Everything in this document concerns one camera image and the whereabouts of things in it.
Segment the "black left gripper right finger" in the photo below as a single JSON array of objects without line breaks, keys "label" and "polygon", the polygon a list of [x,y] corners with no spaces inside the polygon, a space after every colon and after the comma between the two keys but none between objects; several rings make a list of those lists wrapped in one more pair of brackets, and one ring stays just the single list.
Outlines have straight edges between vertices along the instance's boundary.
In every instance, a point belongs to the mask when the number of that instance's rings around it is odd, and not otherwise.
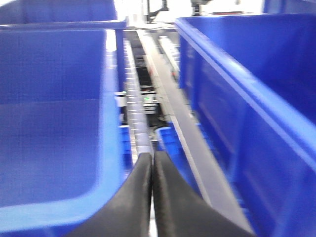
[{"label": "black left gripper right finger", "polygon": [[251,237],[210,207],[185,181],[164,151],[154,154],[153,197],[160,237]]}]

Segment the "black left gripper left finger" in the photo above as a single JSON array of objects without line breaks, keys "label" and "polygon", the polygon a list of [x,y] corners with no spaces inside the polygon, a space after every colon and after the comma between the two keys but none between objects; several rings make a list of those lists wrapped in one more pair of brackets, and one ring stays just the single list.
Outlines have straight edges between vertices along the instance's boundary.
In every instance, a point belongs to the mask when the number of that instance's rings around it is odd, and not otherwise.
[{"label": "black left gripper left finger", "polygon": [[147,237],[152,196],[152,156],[141,153],[115,195],[68,237]]}]

